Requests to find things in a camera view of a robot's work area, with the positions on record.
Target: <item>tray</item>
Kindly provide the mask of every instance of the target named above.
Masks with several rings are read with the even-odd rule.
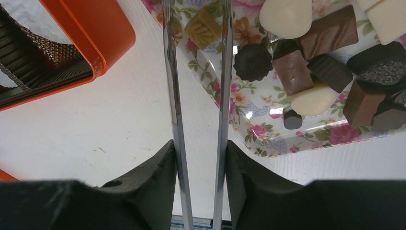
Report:
[[[156,21],[162,24],[161,1],[141,1]],[[270,41],[273,41],[274,36],[264,31],[259,23],[259,11],[263,3],[264,0],[234,0],[234,54],[237,53],[237,46],[240,44],[269,45]],[[359,42],[330,54],[342,62],[347,62],[353,55],[378,44],[379,38],[365,12],[359,9],[354,0],[313,0],[313,20],[350,4],[354,6],[356,14]],[[202,7],[205,7],[221,24],[221,1],[177,0],[175,4],[176,43],[178,52],[185,55],[188,67],[218,105],[221,38],[201,51],[187,35],[182,33],[190,18]],[[406,46],[406,34],[398,41]],[[286,97],[277,73],[273,70],[262,81],[248,82],[241,80],[235,75],[235,70],[233,71],[230,125],[255,155],[279,156],[389,135],[388,132],[376,132],[370,126],[353,128],[348,125],[342,110],[351,84],[324,114],[305,117],[300,129],[287,130],[283,126],[282,111],[290,105],[290,101]]]

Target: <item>white chocolate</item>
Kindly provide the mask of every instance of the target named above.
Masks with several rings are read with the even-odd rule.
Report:
[[[367,10],[382,45],[406,34],[406,0],[383,0]]]
[[[328,85],[317,81],[313,88],[290,96],[291,106],[302,116],[317,116],[327,111],[338,95]]]
[[[371,8],[373,5],[377,4],[380,0],[357,0],[358,5],[361,10],[366,11]]]
[[[259,21],[280,38],[298,38],[312,26],[312,0],[266,0]]]

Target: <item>milk chocolate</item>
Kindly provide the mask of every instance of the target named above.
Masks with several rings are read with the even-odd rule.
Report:
[[[377,112],[379,104],[385,99],[385,93],[377,86],[367,82],[354,81],[343,114],[352,127],[368,126]]]
[[[352,5],[314,21],[310,30],[299,37],[307,60],[357,42],[357,22]]]
[[[297,47],[275,52],[272,65],[288,96],[313,88],[310,71]]]

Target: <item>white surface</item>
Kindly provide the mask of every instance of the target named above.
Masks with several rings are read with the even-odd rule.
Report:
[[[0,169],[18,179],[76,178],[102,185],[171,138],[162,31],[141,1],[119,3],[137,33],[135,46],[91,84],[1,112]],[[193,215],[211,218],[218,110],[186,65],[179,64],[179,76]],[[301,184],[320,178],[406,179],[405,138],[403,133],[277,158],[248,155]],[[244,149],[232,129],[230,139]],[[173,213],[181,214],[178,189]],[[223,218],[230,219],[227,196]]]

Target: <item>chrome bar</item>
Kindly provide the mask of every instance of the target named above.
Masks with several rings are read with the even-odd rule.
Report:
[[[168,78],[169,103],[172,118],[173,141],[176,150],[176,165],[180,187],[180,202],[184,228],[193,230],[192,203],[189,188],[188,167],[186,162],[185,136],[183,133],[182,111],[180,109],[180,91],[176,63],[175,29],[173,6],[175,0],[162,0],[164,13],[163,34],[165,66]]]
[[[223,52],[221,69],[221,97],[218,124],[216,184],[214,195],[213,229],[221,230],[223,212],[224,174],[230,117],[231,69],[233,65],[233,4],[223,0]]]

